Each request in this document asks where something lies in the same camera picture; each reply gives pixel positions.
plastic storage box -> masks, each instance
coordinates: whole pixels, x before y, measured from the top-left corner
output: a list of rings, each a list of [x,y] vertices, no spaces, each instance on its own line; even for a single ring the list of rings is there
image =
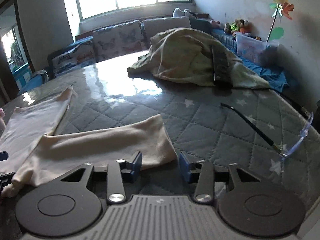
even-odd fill
[[[273,66],[277,61],[277,42],[263,42],[236,33],[237,54],[262,67]]]
[[[23,88],[32,76],[29,63],[25,63],[23,66],[19,67],[16,71],[13,72],[14,80],[17,83],[19,90]]]

mattress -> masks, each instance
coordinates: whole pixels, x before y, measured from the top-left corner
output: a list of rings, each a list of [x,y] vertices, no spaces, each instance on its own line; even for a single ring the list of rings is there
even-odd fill
[[[308,214],[313,210],[320,195],[320,135],[311,128],[299,149],[282,160],[236,113],[220,107],[221,102],[235,107],[274,142],[289,148],[305,120],[286,101],[271,90],[219,90],[150,76],[128,78],[126,68],[142,54],[100,62],[45,83],[7,104],[6,118],[14,106],[45,100],[71,85],[78,96],[56,134],[118,127],[161,114],[177,153],[220,167],[239,163],[294,192]],[[136,183],[125,185],[128,196],[192,194],[194,188],[182,182],[176,162],[143,171]]]

white towel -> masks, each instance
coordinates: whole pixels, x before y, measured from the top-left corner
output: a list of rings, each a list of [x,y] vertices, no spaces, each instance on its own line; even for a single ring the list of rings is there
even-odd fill
[[[4,133],[0,138],[0,151],[9,158],[0,162],[0,173],[18,170],[36,147],[42,135],[52,135],[68,109],[75,92],[67,88],[60,95],[39,104],[15,108]]]
[[[106,166],[109,160],[130,160],[137,150],[142,152],[142,169],[177,158],[161,115],[116,128],[57,136],[45,134],[1,196],[13,197],[24,184],[37,187],[86,162]]]

plush toy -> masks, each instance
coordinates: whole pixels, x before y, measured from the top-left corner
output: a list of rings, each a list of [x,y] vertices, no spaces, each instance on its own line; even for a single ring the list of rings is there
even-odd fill
[[[184,11],[181,11],[180,8],[175,8],[172,14],[172,17],[182,17],[182,16],[187,16],[189,18],[196,18],[195,14],[191,12],[190,9],[185,9]]]
[[[251,25],[248,20],[236,19],[233,24],[226,23],[224,28],[224,33],[232,34],[234,37],[236,32],[241,32],[242,34],[251,32]]]
[[[219,29],[220,28],[220,22],[219,21],[211,20],[210,24],[211,24],[213,29]]]

blanket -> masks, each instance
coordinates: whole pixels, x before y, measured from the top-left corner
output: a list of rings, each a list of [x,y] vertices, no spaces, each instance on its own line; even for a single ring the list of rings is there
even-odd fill
[[[172,82],[213,86],[212,46],[225,50],[234,87],[270,87],[216,38],[189,28],[171,29],[151,37],[149,53],[127,69],[128,76],[151,72],[156,78]]]
[[[67,88],[61,94],[28,107],[16,107],[0,137],[0,151],[9,158],[0,162],[0,173],[16,172],[36,147],[42,135],[53,135],[76,94]]]
[[[160,114],[122,127],[56,136],[44,134],[1,196],[13,197],[25,184],[37,187],[86,162],[100,167],[107,166],[109,160],[130,161],[136,151],[142,152],[142,169],[177,158]]]

